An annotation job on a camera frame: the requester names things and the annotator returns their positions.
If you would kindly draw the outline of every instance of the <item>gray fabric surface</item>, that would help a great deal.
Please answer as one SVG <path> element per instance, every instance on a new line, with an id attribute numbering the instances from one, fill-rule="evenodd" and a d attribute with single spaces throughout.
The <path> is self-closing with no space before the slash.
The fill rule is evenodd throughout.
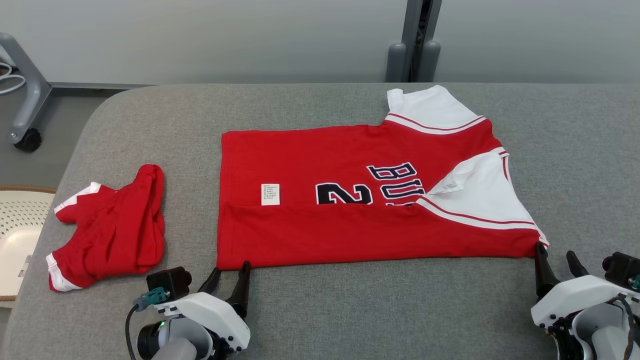
<path id="1" fill-rule="evenodd" d="M 614 251 L 640 256 L 640 86 L 443 84 L 493 120 L 511 153 L 520 200 L 551 242 L 550 262 L 570 276 L 574 250 L 592 274 Z M 90 181 L 121 187 L 143 163 L 166 174 L 166 254 L 158 269 L 184 266 L 196 288 L 216 259 L 220 134 L 377 124 L 386 91 L 425 84 L 184 85 L 142 88 L 107 100 L 90 119 L 55 204 Z M 58 294 L 46 254 L 74 226 L 49 214 L 18 303 L 4 355 L 125 359 L 124 319 L 146 291 L 122 277 Z M 227 297 L 236 274 L 222 277 Z M 237 359 L 554 359 L 554 342 L 531 321 L 531 259 L 416 259 L 290 266 L 252 272 L 250 347 Z M 135 314 L 132 333 L 159 317 Z"/>

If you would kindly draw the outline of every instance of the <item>white basket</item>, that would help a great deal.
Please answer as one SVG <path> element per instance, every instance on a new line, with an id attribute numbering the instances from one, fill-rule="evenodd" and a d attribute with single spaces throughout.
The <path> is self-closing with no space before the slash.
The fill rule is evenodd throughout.
<path id="1" fill-rule="evenodd" d="M 53 197 L 53 193 L 39 191 L 0 191 L 0 306 L 2 307 L 11 307 L 12 301 L 20 290 Z"/>

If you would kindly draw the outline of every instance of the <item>care label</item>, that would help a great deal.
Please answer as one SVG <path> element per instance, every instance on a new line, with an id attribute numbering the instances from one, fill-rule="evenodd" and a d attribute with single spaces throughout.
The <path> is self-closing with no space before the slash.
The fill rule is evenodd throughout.
<path id="1" fill-rule="evenodd" d="M 262 205 L 280 205 L 280 184 L 262 184 Z"/>
<path id="2" fill-rule="evenodd" d="M 29 267 L 29 263 L 31 262 L 31 255 L 27 255 L 27 259 L 24 260 L 24 264 L 22 265 L 22 268 L 20 269 L 20 272 L 18 273 L 18 277 L 23 277 L 24 276 L 24 272 L 27 271 L 27 268 Z"/>

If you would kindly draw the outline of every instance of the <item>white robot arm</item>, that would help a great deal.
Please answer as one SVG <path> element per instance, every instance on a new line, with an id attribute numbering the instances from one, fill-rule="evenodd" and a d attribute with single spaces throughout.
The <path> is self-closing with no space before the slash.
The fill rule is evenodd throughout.
<path id="1" fill-rule="evenodd" d="M 211 295 L 220 279 L 217 268 L 196 293 L 189 295 L 191 276 L 183 268 L 149 275 L 151 291 L 162 288 L 169 294 L 154 304 L 158 313 L 168 318 L 142 328 L 137 341 L 140 356 L 144 360 L 224 360 L 246 349 L 251 338 L 244 322 L 250 272 L 251 265 L 245 261 L 227 300 Z"/>
<path id="2" fill-rule="evenodd" d="M 560 282 L 547 262 L 547 251 L 536 247 L 538 302 L 531 308 L 534 323 L 556 341 L 560 360 L 640 360 L 634 341 L 636 319 L 630 301 L 640 302 L 640 261 L 620 252 L 603 262 L 605 279 L 589 275 L 577 256 L 567 261 L 574 279 Z"/>

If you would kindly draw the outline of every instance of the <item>white stripe trim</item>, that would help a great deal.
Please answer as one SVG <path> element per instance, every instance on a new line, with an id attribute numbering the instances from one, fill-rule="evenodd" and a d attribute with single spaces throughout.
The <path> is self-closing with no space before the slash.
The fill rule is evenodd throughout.
<path id="1" fill-rule="evenodd" d="M 58 291 L 78 290 L 81 287 L 74 285 L 69 280 L 65 279 L 60 272 L 58 262 L 53 258 L 53 253 L 47 255 L 47 265 L 49 268 L 49 276 L 51 276 L 51 284 Z"/>
<path id="2" fill-rule="evenodd" d="M 465 225 L 471 225 L 471 226 L 475 226 L 475 227 L 483 227 L 485 229 L 498 229 L 498 230 L 506 230 L 506 229 L 532 229 L 532 230 L 538 230 L 538 227 L 535 224 L 526 224 L 526 223 L 512 223 L 512 224 L 497 224 L 495 222 L 486 222 L 486 221 L 482 221 L 482 220 L 476 220 L 473 218 L 468 218 L 468 217 L 461 217 L 458 215 L 452 215 L 452 214 L 448 214 L 445 213 L 443 211 L 441 211 L 440 209 L 436 208 L 435 206 L 431 205 L 428 201 L 424 200 L 424 199 L 418 199 L 415 202 L 418 205 L 423 206 L 425 209 L 429 210 L 430 212 L 438 215 L 441 218 L 445 218 L 451 221 L 455 221 L 455 222 L 459 222 L 461 224 L 465 224 Z"/>
<path id="3" fill-rule="evenodd" d="M 481 123 L 482 121 L 486 120 L 485 117 L 480 117 L 478 119 L 476 119 L 475 121 L 472 121 L 470 123 L 468 123 L 467 125 L 459 128 L 459 129 L 454 129 L 454 130 L 440 130 L 440 129 L 428 129 L 425 127 L 422 127 L 416 123 L 410 122 L 408 120 L 405 119 L 400 119 L 399 117 L 395 117 L 393 115 L 387 115 L 387 117 L 385 118 L 385 120 L 389 120 L 392 122 L 395 122 L 396 124 L 400 124 L 406 127 L 410 127 L 414 130 L 420 131 L 421 133 L 426 133 L 426 134 L 434 134 L 434 135 L 446 135 L 446 134 L 453 134 L 453 133 L 459 133 L 460 131 L 466 130 L 474 125 L 478 125 L 479 123 Z"/>
<path id="4" fill-rule="evenodd" d="M 56 206 L 53 209 L 54 213 L 58 213 L 60 210 L 66 208 L 67 206 L 71 206 L 71 205 L 76 205 L 78 202 L 78 197 L 80 195 L 87 195 L 90 193 L 97 193 L 98 191 L 100 191 L 100 187 L 102 185 L 100 185 L 99 183 L 96 182 L 91 182 L 91 185 L 87 186 L 86 188 L 80 190 L 79 192 L 77 192 L 75 195 L 71 196 L 70 198 L 68 198 L 67 200 L 63 201 L 62 204 Z"/>

